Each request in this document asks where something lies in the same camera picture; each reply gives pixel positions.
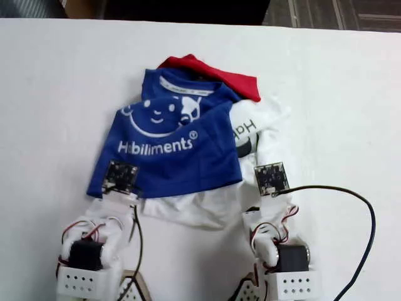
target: white plastic bracket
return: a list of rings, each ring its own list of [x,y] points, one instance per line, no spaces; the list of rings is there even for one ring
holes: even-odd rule
[[[271,273],[266,279],[270,301],[308,300],[321,295],[317,271]]]

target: blue t-shirt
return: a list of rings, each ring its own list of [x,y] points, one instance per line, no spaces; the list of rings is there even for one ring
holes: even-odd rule
[[[242,180],[229,119],[232,102],[241,98],[223,83],[183,83],[169,71],[147,70],[143,101],[116,113],[87,190],[90,196],[102,197],[110,160],[140,168],[135,184],[144,198],[195,193]],[[153,97],[159,88],[168,93]]]

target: gray floor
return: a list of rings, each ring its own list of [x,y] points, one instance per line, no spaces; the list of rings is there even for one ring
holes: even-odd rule
[[[401,32],[401,0],[271,0],[263,25]]]

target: red fabric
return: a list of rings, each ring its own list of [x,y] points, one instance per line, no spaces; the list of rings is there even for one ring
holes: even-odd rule
[[[228,87],[232,88],[235,92],[241,94],[245,98],[249,98],[255,102],[259,102],[258,85],[256,77],[249,77],[238,73],[225,72],[209,65],[203,61],[199,61],[194,55],[186,55],[182,58],[170,56],[167,58],[159,68],[189,68],[196,71],[200,75],[206,75],[210,78],[224,82]]]

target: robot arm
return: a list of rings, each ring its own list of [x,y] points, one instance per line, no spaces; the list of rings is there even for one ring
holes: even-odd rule
[[[112,161],[103,183],[103,199],[95,199],[85,214],[63,231],[56,271],[57,301],[116,301],[119,297],[122,250],[137,223],[138,199],[130,193],[136,173],[136,167]]]

